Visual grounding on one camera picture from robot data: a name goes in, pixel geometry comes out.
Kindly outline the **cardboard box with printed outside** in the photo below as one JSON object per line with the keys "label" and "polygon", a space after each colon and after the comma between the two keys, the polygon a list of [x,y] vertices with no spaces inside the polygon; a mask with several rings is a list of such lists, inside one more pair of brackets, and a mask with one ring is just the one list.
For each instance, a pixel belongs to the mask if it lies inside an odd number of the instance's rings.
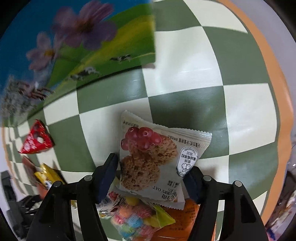
{"label": "cardboard box with printed outside", "polygon": [[152,1],[30,1],[1,36],[1,125],[155,61]]}

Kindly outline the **small white barcode snack packet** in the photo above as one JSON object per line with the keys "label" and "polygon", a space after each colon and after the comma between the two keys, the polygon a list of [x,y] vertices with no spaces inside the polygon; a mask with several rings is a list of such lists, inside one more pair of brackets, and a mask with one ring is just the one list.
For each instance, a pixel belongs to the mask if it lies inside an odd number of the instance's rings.
{"label": "small white barcode snack packet", "polygon": [[120,200],[120,195],[114,191],[108,193],[107,196],[100,202],[100,204],[96,204],[99,217],[102,219],[109,219],[114,216],[118,209]]}

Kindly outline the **colourful candy balls bag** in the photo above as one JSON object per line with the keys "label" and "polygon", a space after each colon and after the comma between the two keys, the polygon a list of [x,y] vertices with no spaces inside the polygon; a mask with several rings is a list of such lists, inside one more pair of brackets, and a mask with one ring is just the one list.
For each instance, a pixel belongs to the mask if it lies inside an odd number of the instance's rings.
{"label": "colourful candy balls bag", "polygon": [[121,198],[111,216],[123,240],[151,240],[155,232],[175,222],[159,205],[133,197]]}

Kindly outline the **yellow panda biscuit bag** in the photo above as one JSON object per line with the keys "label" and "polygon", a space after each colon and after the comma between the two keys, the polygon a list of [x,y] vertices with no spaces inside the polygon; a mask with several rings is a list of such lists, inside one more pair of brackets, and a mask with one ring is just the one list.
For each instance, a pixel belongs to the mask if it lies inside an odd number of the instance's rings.
{"label": "yellow panda biscuit bag", "polygon": [[36,187],[40,186],[45,190],[49,190],[51,186],[60,181],[62,184],[66,182],[60,177],[58,172],[46,164],[41,164],[40,167],[33,168],[33,183]]}

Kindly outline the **cranberry oat cookie packet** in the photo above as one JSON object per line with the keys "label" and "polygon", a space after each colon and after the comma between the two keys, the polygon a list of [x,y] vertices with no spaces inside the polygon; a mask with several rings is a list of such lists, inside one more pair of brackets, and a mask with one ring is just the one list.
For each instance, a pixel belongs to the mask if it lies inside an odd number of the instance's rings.
{"label": "cranberry oat cookie packet", "polygon": [[120,192],[184,209],[182,180],[210,146],[212,134],[157,125],[127,110],[120,124]]}

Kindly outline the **orange snack packet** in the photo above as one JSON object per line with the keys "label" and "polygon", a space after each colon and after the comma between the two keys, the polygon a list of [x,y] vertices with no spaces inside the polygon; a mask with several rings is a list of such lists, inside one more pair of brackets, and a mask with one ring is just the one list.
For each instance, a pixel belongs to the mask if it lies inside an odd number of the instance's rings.
{"label": "orange snack packet", "polygon": [[151,241],[188,240],[197,217],[199,207],[199,205],[189,198],[185,200],[185,206],[183,210],[164,207],[164,210],[176,222],[156,231],[153,234]]}

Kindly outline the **red triangular chocolate packet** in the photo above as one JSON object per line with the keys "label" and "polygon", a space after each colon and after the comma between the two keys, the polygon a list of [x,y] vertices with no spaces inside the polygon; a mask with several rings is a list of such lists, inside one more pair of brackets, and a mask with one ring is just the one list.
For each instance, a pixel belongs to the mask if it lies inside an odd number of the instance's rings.
{"label": "red triangular chocolate packet", "polygon": [[41,120],[36,120],[29,134],[23,142],[20,154],[36,154],[47,151],[55,145],[45,124]]}

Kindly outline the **green white checkered tablecloth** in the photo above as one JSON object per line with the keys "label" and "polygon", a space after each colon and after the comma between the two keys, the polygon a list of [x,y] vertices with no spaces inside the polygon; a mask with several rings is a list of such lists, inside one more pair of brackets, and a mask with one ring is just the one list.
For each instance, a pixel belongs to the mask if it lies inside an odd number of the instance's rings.
{"label": "green white checkered tablecloth", "polygon": [[271,47],[230,1],[152,1],[152,8],[155,61],[77,87],[16,126],[1,125],[13,183],[23,195],[37,193],[19,153],[36,120],[55,145],[29,159],[72,183],[119,153],[127,110],[157,125],[211,133],[196,166],[218,182],[241,181],[267,223],[285,178],[293,124]]}

